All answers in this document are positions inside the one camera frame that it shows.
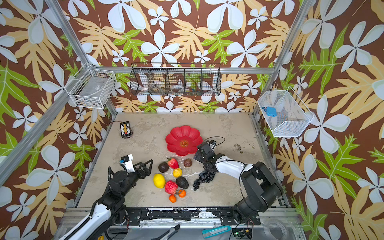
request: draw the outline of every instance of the blue object in basket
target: blue object in basket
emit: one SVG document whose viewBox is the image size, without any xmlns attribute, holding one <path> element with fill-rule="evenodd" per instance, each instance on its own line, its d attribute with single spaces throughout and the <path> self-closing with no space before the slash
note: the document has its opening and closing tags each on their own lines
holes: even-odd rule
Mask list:
<svg viewBox="0 0 384 240">
<path fill-rule="evenodd" d="M 210 238 L 225 232 L 230 231 L 232 228 L 231 226 L 221 226 L 221 227 L 216 227 L 216 228 L 211 228 L 211 229 L 205 229 L 203 230 L 203 238 Z"/>
<path fill-rule="evenodd" d="M 277 116 L 276 108 L 267 107 L 266 108 L 266 114 L 267 114 L 267 116 L 270 116 L 270 117 L 276 117 Z"/>
</svg>

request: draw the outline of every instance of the brown round fruit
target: brown round fruit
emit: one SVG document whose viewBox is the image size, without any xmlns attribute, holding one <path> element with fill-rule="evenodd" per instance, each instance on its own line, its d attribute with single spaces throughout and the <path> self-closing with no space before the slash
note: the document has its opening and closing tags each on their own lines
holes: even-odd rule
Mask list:
<svg viewBox="0 0 384 240">
<path fill-rule="evenodd" d="M 162 162 L 159 164 L 159 171 L 160 172 L 166 172 L 166 171 L 168 171 L 168 169 L 169 169 L 169 166 L 166 162 Z"/>
<path fill-rule="evenodd" d="M 184 160 L 184 167 L 190 167 L 192 166 L 192 160 L 190 158 L 187 158 Z"/>
</svg>

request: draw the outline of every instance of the wire basket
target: wire basket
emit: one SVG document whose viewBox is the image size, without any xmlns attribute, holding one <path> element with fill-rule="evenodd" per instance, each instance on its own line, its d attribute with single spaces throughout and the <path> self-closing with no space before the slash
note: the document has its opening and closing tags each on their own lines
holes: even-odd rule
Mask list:
<svg viewBox="0 0 384 240">
<path fill-rule="evenodd" d="M 273 90 L 267 91 L 257 100 L 274 137 L 299 137 L 314 118 L 306 104 L 295 92 L 294 94 L 297 100 L 289 91 Z M 300 101 L 300 104 L 308 110 L 307 113 L 300 107 Z M 267 115 L 268 107 L 276 109 L 276 116 Z"/>
<path fill-rule="evenodd" d="M 215 65 L 218 67 L 190 67 L 190 63 L 178 63 L 178 66 L 154 68 L 132 64 L 129 76 L 132 93 L 176 96 L 220 94 L 220 64 Z"/>
<path fill-rule="evenodd" d="M 77 107 L 104 109 L 115 88 L 115 73 L 94 68 L 84 70 L 84 74 L 75 78 L 78 82 L 68 93 L 70 98 Z"/>
</svg>

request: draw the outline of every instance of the lemon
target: lemon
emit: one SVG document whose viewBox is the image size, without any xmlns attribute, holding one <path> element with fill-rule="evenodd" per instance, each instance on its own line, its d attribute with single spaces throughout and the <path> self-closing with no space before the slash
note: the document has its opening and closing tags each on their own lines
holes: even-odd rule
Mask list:
<svg viewBox="0 0 384 240">
<path fill-rule="evenodd" d="M 173 176 L 174 177 L 180 177 L 181 174 L 182 174 L 182 172 L 181 172 L 180 168 L 176 168 L 176 169 L 173 170 Z"/>
<path fill-rule="evenodd" d="M 163 188 L 166 184 L 166 179 L 160 173 L 156 173 L 155 176 L 153 176 L 153 184 L 158 188 Z"/>
</svg>

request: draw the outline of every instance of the red bowl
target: red bowl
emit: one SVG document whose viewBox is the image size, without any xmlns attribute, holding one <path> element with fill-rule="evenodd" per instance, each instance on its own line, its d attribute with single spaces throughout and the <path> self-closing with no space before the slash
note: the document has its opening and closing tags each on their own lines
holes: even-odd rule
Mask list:
<svg viewBox="0 0 384 240">
<path fill-rule="evenodd" d="M 195 154 L 197 146 L 203 142 L 200 131 L 190 126 L 175 127 L 166 137 L 167 149 L 183 157 Z"/>
</svg>

